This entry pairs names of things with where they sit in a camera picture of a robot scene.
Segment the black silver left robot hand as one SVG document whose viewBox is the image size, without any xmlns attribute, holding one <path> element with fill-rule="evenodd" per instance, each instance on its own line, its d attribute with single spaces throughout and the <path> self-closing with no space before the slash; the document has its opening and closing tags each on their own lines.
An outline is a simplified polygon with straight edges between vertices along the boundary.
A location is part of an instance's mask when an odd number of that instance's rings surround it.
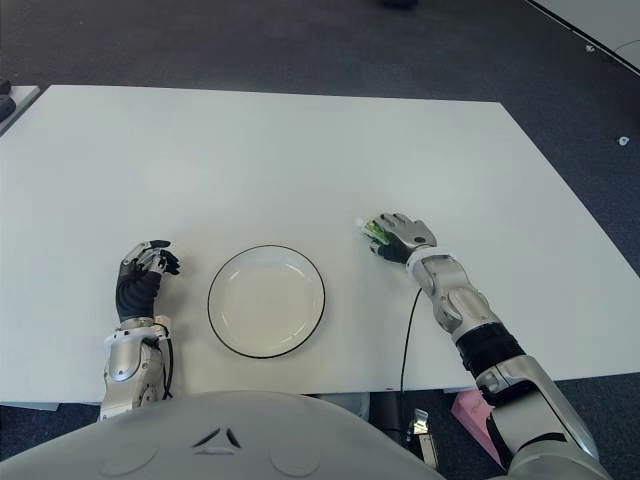
<svg viewBox="0 0 640 480">
<path fill-rule="evenodd" d="M 180 270 L 179 259 L 168 250 L 170 245 L 167 240 L 141 242 L 121 261 L 115 290 L 115 306 L 121 323 L 154 317 L 163 275 L 178 275 Z"/>
</svg>

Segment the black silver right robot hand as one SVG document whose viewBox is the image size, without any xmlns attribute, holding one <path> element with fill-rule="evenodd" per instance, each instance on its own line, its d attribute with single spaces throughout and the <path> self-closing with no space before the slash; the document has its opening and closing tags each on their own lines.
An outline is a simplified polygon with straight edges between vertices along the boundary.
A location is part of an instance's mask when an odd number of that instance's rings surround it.
<svg viewBox="0 0 640 480">
<path fill-rule="evenodd" d="M 436 247 L 437 240 L 421 220 L 400 213 L 382 213 L 369 220 L 363 233 L 371 241 L 370 250 L 387 261 L 406 264 L 423 247 Z"/>
</svg>

